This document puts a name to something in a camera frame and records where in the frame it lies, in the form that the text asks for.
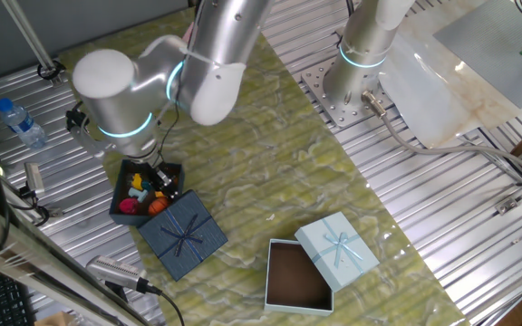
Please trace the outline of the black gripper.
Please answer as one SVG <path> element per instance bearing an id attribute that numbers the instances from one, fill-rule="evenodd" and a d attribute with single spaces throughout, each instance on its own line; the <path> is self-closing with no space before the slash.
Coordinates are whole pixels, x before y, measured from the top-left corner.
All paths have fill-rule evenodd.
<path id="1" fill-rule="evenodd" d="M 162 158 L 157 149 L 141 157 L 129 156 L 129 161 L 132 165 L 131 169 L 147 177 L 147 181 L 155 192 L 163 192 L 171 199 L 176 199 L 179 196 L 179 189 L 175 184 L 174 177 L 159 169 Z"/>

